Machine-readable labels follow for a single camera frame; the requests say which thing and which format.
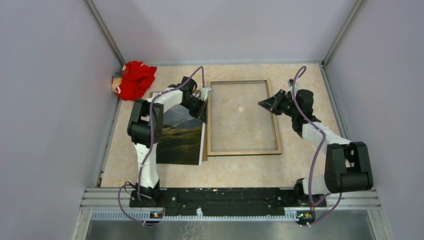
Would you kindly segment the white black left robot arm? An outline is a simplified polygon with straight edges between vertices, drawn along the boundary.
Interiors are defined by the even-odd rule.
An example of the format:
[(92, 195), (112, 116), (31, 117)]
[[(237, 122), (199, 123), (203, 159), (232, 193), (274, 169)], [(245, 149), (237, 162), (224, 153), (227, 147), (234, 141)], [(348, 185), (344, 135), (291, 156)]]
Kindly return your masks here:
[(160, 179), (157, 171), (157, 147), (163, 133), (164, 114), (180, 105), (191, 117), (207, 123), (208, 97), (213, 89), (183, 77), (179, 84), (171, 84), (164, 91), (147, 99), (137, 99), (131, 110), (127, 134), (134, 144), (138, 177), (135, 185), (135, 200), (154, 207), (160, 202)]

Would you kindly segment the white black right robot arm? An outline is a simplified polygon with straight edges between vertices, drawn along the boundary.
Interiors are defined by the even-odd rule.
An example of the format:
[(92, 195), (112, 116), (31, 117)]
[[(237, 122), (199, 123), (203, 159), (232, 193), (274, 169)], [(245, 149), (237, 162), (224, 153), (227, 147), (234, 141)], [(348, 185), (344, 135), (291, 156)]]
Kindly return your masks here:
[[(293, 200), (297, 205), (307, 206), (314, 195), (367, 191), (373, 187), (367, 145), (343, 138), (326, 127), (314, 115), (312, 91), (301, 89), (293, 96), (291, 91), (279, 90), (257, 104), (276, 116), (290, 117), (293, 130), (317, 148), (309, 176), (298, 179), (294, 185)], [(315, 176), (314, 163), (319, 153), (325, 155), (324, 172)]]

